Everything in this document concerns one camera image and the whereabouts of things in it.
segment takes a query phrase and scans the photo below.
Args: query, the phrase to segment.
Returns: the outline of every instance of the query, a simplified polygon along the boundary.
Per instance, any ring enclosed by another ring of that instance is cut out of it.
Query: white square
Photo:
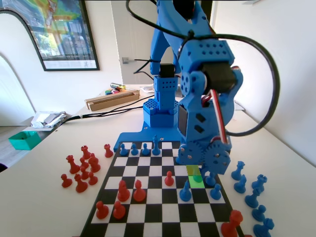
[[[117,157],[114,166],[126,166],[127,157]]]
[[[180,227],[182,237],[200,237],[197,222],[181,222]]]
[[[122,177],[109,177],[107,184],[104,189],[118,189],[119,182],[122,180]]]
[[[125,233],[126,223],[109,223],[105,237],[122,237]]]
[[[210,204],[196,203],[194,204],[194,208],[196,209],[197,222],[215,222]]]
[[[187,167],[185,165],[175,165],[174,175],[175,176],[188,176]]]
[[[144,237],[161,237],[162,236],[162,223],[145,223],[143,236]]]
[[[189,204],[189,203],[194,203],[193,202],[193,197],[189,200],[189,201],[182,201],[182,199],[180,198],[180,191],[181,191],[182,189],[177,189],[177,196],[178,196],[178,203],[183,203],[183,204]]]
[[[162,188],[163,189],[175,189],[176,188],[176,178],[174,176],[172,176],[173,178],[173,184],[171,186],[168,186],[165,184],[164,182],[164,179],[166,178],[167,176],[162,176]]]
[[[162,157],[162,165],[167,166],[167,165],[174,165],[173,164],[173,157]]]
[[[109,208],[109,214],[106,216],[106,218],[104,218],[104,219],[97,218],[97,210],[98,209],[96,209],[95,213],[94,213],[94,216],[92,218],[92,221],[91,221],[92,224],[100,224],[100,223],[108,223],[109,222],[114,205],[113,204],[107,204],[107,206]]]
[[[225,200],[223,198],[223,195],[221,196],[221,198],[219,200],[215,200],[211,197],[211,190],[212,189],[205,189],[206,193],[207,193],[207,197],[209,200],[209,203],[225,203]]]
[[[162,148],[163,149],[172,149],[172,142],[163,142]]]
[[[147,204],[162,204],[162,189],[147,189]]]
[[[148,176],[136,176],[135,177],[135,182],[136,180],[139,180],[140,182],[142,182],[142,189],[147,189],[148,188]]]
[[[162,222],[180,222],[178,204],[162,205]]]
[[[146,204],[131,204],[129,206],[127,222],[144,223],[145,222]]]
[[[149,176],[162,176],[162,166],[150,166]]]
[[[150,166],[150,157],[139,157],[138,166]]]
[[[137,166],[126,166],[123,173],[123,177],[127,177],[127,176],[135,177],[136,171],[137,171]]]

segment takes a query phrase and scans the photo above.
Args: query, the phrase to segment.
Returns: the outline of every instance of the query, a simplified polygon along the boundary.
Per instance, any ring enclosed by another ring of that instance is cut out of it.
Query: white wall
[[[15,69],[36,111],[74,114],[111,82],[122,83],[110,1],[86,1],[100,71],[45,72],[20,21],[0,14],[0,53]]]
[[[316,2],[310,0],[216,1],[215,31],[244,35],[260,42],[274,57],[281,92],[272,134],[316,164]],[[265,115],[272,94],[268,65],[255,49],[231,43],[244,83],[236,101],[256,120]]]

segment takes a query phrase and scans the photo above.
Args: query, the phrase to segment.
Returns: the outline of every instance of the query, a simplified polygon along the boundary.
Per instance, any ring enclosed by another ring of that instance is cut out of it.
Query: teal container
[[[38,132],[19,132],[9,138],[10,143],[16,150],[31,150],[41,142]]]

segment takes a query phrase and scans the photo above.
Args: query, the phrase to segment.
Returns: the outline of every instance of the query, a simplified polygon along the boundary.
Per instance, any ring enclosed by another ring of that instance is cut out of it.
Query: white table
[[[85,113],[89,113],[85,108],[79,111],[79,114]],[[70,121],[14,166],[0,173],[0,236],[79,236],[112,161],[104,158],[104,144],[113,147],[121,132],[140,131],[142,125],[141,109],[105,118]],[[227,129],[245,131],[255,125],[256,122],[244,112],[236,111]],[[255,236],[252,227],[257,222],[251,216],[252,208],[245,204],[244,196],[252,193],[251,183],[262,173],[268,182],[258,201],[266,206],[266,217],[274,220],[272,236],[315,236],[315,168],[265,129],[246,137],[232,137],[232,144],[231,164],[220,178],[233,208],[243,214],[241,227],[244,233]],[[96,173],[99,182],[78,194],[75,183],[63,189],[60,176],[66,173],[73,179],[65,159],[67,155],[74,155],[79,163],[83,145],[99,158],[101,171]],[[230,176],[238,160],[246,164],[242,170],[247,177],[244,195],[233,189],[235,181]]]

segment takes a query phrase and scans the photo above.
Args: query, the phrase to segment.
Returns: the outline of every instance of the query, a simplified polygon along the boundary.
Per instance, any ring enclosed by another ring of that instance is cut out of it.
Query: floor
[[[8,140],[9,137],[21,132],[25,128],[26,126],[0,126],[0,163],[11,167],[29,152],[16,150]]]

